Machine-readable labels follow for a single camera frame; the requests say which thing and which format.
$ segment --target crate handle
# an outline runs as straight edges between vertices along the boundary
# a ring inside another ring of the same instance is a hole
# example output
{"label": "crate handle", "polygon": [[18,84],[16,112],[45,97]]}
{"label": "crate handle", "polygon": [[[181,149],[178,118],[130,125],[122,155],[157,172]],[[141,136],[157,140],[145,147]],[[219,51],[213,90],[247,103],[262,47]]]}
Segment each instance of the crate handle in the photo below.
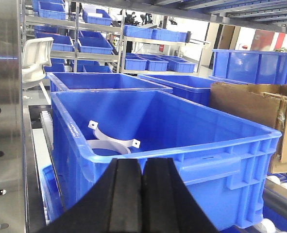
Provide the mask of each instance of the crate handle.
{"label": "crate handle", "polygon": [[185,158],[181,177],[187,185],[240,173],[241,157],[231,153]]}
{"label": "crate handle", "polygon": [[138,141],[136,139],[119,140],[119,139],[115,139],[115,138],[112,138],[112,137],[109,137],[109,136],[105,135],[98,128],[98,122],[95,122],[93,120],[91,120],[89,122],[88,127],[94,130],[94,136],[96,138],[100,139],[100,140],[117,142],[117,143],[120,143],[120,144],[122,144],[122,145],[124,145],[126,147],[135,147],[135,148],[139,148],[140,147],[140,141]]}

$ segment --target stainless steel panel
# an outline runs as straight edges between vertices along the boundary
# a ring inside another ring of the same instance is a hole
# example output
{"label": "stainless steel panel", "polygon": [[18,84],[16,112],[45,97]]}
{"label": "stainless steel panel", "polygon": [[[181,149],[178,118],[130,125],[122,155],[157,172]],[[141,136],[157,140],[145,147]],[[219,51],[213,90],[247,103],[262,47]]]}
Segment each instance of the stainless steel panel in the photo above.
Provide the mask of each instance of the stainless steel panel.
{"label": "stainless steel panel", "polygon": [[23,233],[25,186],[21,103],[21,32],[17,0],[0,1],[0,224],[4,233]]}
{"label": "stainless steel panel", "polygon": [[34,233],[46,226],[43,199],[40,188],[29,107],[23,107],[25,173],[26,173],[26,218],[27,232]]}

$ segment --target metal frame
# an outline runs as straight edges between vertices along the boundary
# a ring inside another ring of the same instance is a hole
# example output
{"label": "metal frame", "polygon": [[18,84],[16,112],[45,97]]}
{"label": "metal frame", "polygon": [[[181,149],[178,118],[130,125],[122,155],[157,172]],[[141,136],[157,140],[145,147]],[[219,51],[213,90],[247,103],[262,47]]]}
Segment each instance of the metal frame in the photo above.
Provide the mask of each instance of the metal frame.
{"label": "metal frame", "polygon": [[[220,24],[226,24],[226,25],[235,25],[235,26],[240,26],[240,27],[247,27],[247,28],[255,28],[255,29],[261,29],[261,30],[267,30],[267,31],[273,31],[273,32],[279,32],[279,33],[287,33],[287,27],[284,26],[279,26],[275,24],[263,24],[255,21],[250,21],[250,20],[242,20],[238,18],[229,18],[229,17],[222,17],[222,16],[217,16],[217,15],[210,15],[211,13],[217,12],[218,10],[212,9],[212,7],[208,8],[203,8],[203,11],[207,12],[207,14],[198,12],[198,11],[186,11],[186,10],[181,10],[179,8],[170,8],[171,5],[168,6],[156,6],[150,4],[147,4],[146,2],[136,2],[136,1],[124,1],[124,0],[78,0],[80,2],[86,2],[86,3],[92,3],[92,4],[97,4],[97,5],[106,5],[110,7],[116,7],[116,8],[121,8],[121,9],[131,9],[135,11],[144,11],[144,12],[149,12],[152,14],[159,14],[159,15],[166,15],[166,16],[173,16],[173,17],[182,17],[182,18],[189,18],[189,19],[197,19],[197,20],[202,20],[202,21],[208,21],[208,22],[214,22],[214,23],[220,23]],[[282,4],[277,4],[272,3],[272,1],[276,0],[262,0],[266,1],[266,7],[270,7],[272,5],[275,6],[275,8],[283,7]],[[284,5],[287,6],[287,1],[282,0]],[[249,4],[249,5],[244,5],[241,6],[241,10],[251,10],[254,9],[256,10],[261,10],[263,7],[263,4],[261,7],[257,4]],[[225,8],[220,8],[219,12],[231,12],[231,7],[227,6]]]}
{"label": "metal frame", "polygon": [[0,1],[0,228],[27,230],[22,94],[21,31],[18,0]]}

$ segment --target metal shelf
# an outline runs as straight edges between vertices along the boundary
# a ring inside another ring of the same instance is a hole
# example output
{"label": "metal shelf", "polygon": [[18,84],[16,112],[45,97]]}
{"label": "metal shelf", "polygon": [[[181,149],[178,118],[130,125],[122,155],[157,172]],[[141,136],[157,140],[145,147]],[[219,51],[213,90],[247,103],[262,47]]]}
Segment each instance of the metal shelf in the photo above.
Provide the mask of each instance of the metal shelf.
{"label": "metal shelf", "polygon": [[150,71],[150,70],[128,70],[128,69],[121,69],[122,73],[126,74],[179,74],[179,75],[194,75],[194,73],[181,73],[175,71]]}
{"label": "metal shelf", "polygon": [[[25,16],[26,24],[30,25],[40,25],[45,26],[47,24],[51,26],[58,26],[60,28],[72,29],[75,30],[75,21],[69,20],[60,20],[53,18],[43,18],[43,17],[35,17],[35,16]],[[79,28],[84,29],[85,31],[98,31],[103,33],[121,33],[121,28],[105,26],[100,24],[92,24],[79,22]]]}
{"label": "metal shelf", "polygon": [[166,40],[152,40],[152,39],[144,39],[144,38],[136,38],[136,37],[128,37],[124,36],[125,41],[133,41],[147,44],[156,44],[156,45],[176,45],[176,46],[185,46],[185,42],[172,42]]}
{"label": "metal shelf", "polygon": [[286,15],[287,0],[78,0],[80,2],[149,12],[152,14],[197,19],[207,22],[287,33],[287,20],[278,17],[257,22],[259,16]]}
{"label": "metal shelf", "polygon": [[[74,56],[75,56],[75,52],[51,51],[52,58],[74,59]],[[77,54],[77,59],[78,60],[95,60],[99,62],[117,62],[118,55],[106,55],[106,54],[79,52]]]}

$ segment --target crate rim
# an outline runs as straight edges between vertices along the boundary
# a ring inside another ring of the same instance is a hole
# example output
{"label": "crate rim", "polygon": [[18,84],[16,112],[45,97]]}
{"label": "crate rim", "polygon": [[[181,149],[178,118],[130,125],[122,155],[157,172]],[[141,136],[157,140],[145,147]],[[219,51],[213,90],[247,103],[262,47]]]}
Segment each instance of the crate rim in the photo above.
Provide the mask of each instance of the crate rim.
{"label": "crate rim", "polygon": [[[69,89],[55,74],[64,74],[64,72],[47,72],[46,76],[59,88],[61,89],[62,91],[68,91],[68,92],[74,92],[74,91],[80,91],[80,92],[84,92],[84,91],[138,91],[138,90],[143,90],[142,88],[125,88],[125,89],[111,89],[111,88],[108,88],[108,89]],[[128,74],[116,74],[116,73],[97,73],[97,72],[70,72],[69,75],[72,75],[72,74],[80,74],[80,76],[88,76],[89,74],[96,74],[96,75],[99,75],[99,74],[105,74],[105,75],[123,75],[123,76],[127,76],[127,77],[131,77],[131,78],[134,78],[134,79],[138,79],[138,80],[141,80],[141,81],[144,81],[144,82],[147,82],[147,83],[151,83],[153,85],[156,85],[158,87],[155,87],[155,88],[149,88],[150,90],[156,90],[156,89],[159,89],[159,88],[163,88],[165,89],[166,91],[168,91],[169,93],[172,93],[173,90],[171,87],[168,87],[166,85],[163,85],[161,83],[155,83],[151,80],[146,80],[146,79],[143,79],[141,77],[135,77],[135,76],[131,76],[131,75],[128,75]]]}
{"label": "crate rim", "polygon": [[[179,99],[179,101],[185,101],[188,104],[192,105],[197,105],[202,108],[205,108],[211,112],[218,112],[220,111],[203,106],[198,103],[194,103],[190,100],[185,100],[181,97],[174,96],[172,94],[163,92],[163,91],[151,91],[151,90],[143,90],[142,92],[150,92],[150,93],[162,93],[163,95],[168,95],[169,98],[176,98]],[[223,115],[226,115],[230,118],[233,119],[239,119],[240,121],[256,126],[262,130],[267,131],[267,134],[265,135],[260,135],[260,136],[251,136],[251,137],[246,137],[249,140],[246,142],[246,138],[239,138],[239,139],[233,139],[233,140],[227,140],[227,141],[220,141],[220,142],[213,142],[209,143],[210,147],[207,148],[206,145],[208,144],[199,144],[199,145],[191,145],[191,146],[184,146],[184,147],[175,147],[174,151],[172,148],[169,149],[159,149],[159,150],[152,150],[153,154],[151,154],[151,151],[143,151],[143,152],[136,152],[136,153],[131,153],[131,154],[123,154],[123,155],[113,155],[113,156],[101,156],[97,155],[93,152],[92,148],[89,146],[86,138],[84,137],[83,133],[71,117],[70,113],[67,111],[65,106],[62,104],[58,96],[61,95],[75,95],[78,93],[99,93],[99,91],[80,91],[80,92],[70,92],[70,91],[63,91],[63,92],[53,92],[51,94],[51,100],[58,109],[60,113],[63,113],[62,117],[62,124],[65,124],[65,126],[71,131],[71,137],[72,140],[75,141],[75,145],[77,149],[80,152],[80,155],[86,159],[89,160],[93,163],[109,163],[113,158],[119,158],[119,159],[125,159],[125,158],[135,158],[135,159],[140,159],[140,158],[153,158],[156,156],[166,156],[166,155],[173,155],[173,154],[180,154],[180,153],[191,153],[191,152],[196,152],[196,151],[205,151],[205,150],[213,150],[213,149],[218,149],[218,148],[224,148],[224,147],[229,147],[229,146],[235,146],[235,145],[242,145],[246,143],[252,143],[252,142],[257,142],[259,140],[268,140],[268,139],[274,139],[274,138],[279,138],[282,133],[280,131],[277,131],[275,129],[269,128],[267,126],[228,114],[228,113],[223,113]]]}

